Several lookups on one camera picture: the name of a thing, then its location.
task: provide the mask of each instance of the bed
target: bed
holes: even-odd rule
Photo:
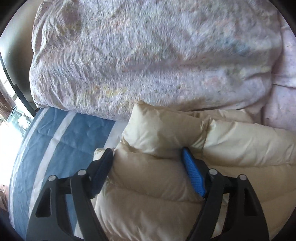
[[[266,0],[45,0],[33,26],[31,93],[38,107],[112,120],[128,120],[143,100],[245,109],[295,131],[295,44]]]
[[[126,124],[53,107],[37,113],[17,155],[9,189],[10,222],[22,238],[46,178],[52,174],[68,177],[87,168],[96,148],[118,144]],[[67,204],[75,230],[73,201],[68,199]]]

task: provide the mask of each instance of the bedding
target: bedding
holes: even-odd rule
[[[296,206],[295,145],[294,133],[253,124],[242,110],[184,113],[138,102],[93,205],[109,240],[186,240],[202,206],[181,162],[188,146],[209,168],[248,177],[272,240]],[[214,236],[226,209],[227,196]]]
[[[14,229],[25,238],[30,212],[46,178],[73,175],[93,160],[96,148],[114,148],[126,122],[41,109],[23,138],[9,187],[9,216]],[[72,228],[76,226],[73,200],[67,205]]]
[[[283,51],[272,70],[272,90],[263,124],[296,132],[296,37],[279,14]]]
[[[128,120],[140,99],[258,113],[282,41],[268,0],[44,0],[32,47],[37,106]]]

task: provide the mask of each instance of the blue rubber grip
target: blue rubber grip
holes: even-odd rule
[[[186,149],[183,149],[182,162],[186,168],[187,174],[190,178],[194,190],[202,197],[205,197],[205,179],[194,163],[194,159]]]

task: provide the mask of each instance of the cream puffer jacket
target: cream puffer jacket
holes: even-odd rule
[[[203,202],[180,161],[189,147],[223,175],[247,175],[272,239],[296,206],[295,145],[295,134],[253,124],[243,110],[184,113],[138,102],[94,201],[96,214],[109,240],[186,240]],[[226,209],[227,197],[214,236]]]

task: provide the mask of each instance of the pink fabric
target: pink fabric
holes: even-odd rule
[[[272,71],[273,86],[263,109],[263,124],[296,132],[296,37],[279,14],[282,54]]]

